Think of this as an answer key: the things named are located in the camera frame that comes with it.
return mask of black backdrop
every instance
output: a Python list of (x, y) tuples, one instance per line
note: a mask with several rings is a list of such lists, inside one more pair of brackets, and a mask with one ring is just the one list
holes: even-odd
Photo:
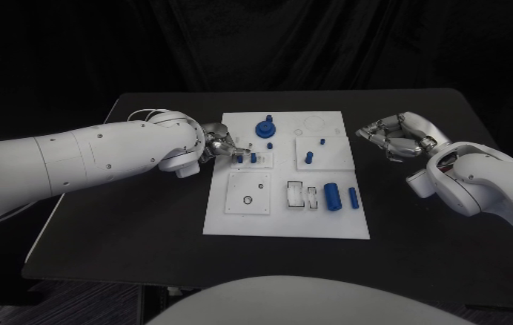
[(123, 92), (455, 88), (513, 153), (513, 0), (0, 2), (0, 139), (99, 123)]

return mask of table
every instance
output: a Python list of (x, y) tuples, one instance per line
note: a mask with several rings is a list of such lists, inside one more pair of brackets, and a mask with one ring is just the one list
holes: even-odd
[(223, 112), (341, 111), (370, 240), (202, 235), (208, 162), (184, 179), (153, 169), (64, 195), (24, 277), (205, 288), (259, 275), (302, 275), (417, 300), (513, 306), (511, 226), (492, 214), (460, 216), (436, 196), (419, 199), (403, 180), (424, 159), (390, 163), (352, 133), (413, 111), (452, 141), (495, 148), (455, 90), (128, 93), (106, 122), (141, 108), (175, 109), (198, 123), (220, 121)]

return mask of robotic hand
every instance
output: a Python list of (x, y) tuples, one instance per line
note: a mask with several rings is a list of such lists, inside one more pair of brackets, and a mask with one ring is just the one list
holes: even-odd
[[(142, 111), (149, 111), (145, 120), (130, 121)], [(197, 161), (250, 154), (236, 148), (220, 123), (200, 126), (182, 113), (162, 109), (133, 114), (126, 122), (0, 142), (0, 216), (30, 202), (155, 166), (184, 178), (200, 171)]]
[(513, 158), (502, 152), (471, 142), (450, 143), (411, 112), (380, 119), (355, 135), (384, 150), (391, 162), (420, 154), (427, 157), (426, 168), (406, 178), (419, 197), (436, 193), (459, 214), (489, 212), (513, 225)]

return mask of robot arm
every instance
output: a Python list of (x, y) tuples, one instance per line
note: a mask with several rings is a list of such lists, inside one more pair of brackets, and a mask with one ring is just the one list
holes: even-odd
[(513, 159), (504, 153), (471, 142), (450, 143), (411, 112), (371, 123), (357, 135), (386, 150), (394, 162), (420, 154), (429, 158), (426, 169), (406, 178), (419, 197), (436, 193), (459, 214), (489, 212), (513, 225)]
[(236, 148), (223, 124), (158, 110), (148, 121), (126, 121), (0, 142), (0, 215), (53, 195), (109, 183), (158, 166), (179, 178)]

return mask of floor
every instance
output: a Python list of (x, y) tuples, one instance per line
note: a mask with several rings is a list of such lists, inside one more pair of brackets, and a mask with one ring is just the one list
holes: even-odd
[[(44, 294), (44, 302), (37, 306), (0, 306), (1, 325), (136, 324), (136, 286), (45, 280), (31, 290)], [(478, 325), (513, 324), (513, 312), (472, 310), (453, 303), (429, 305)]]

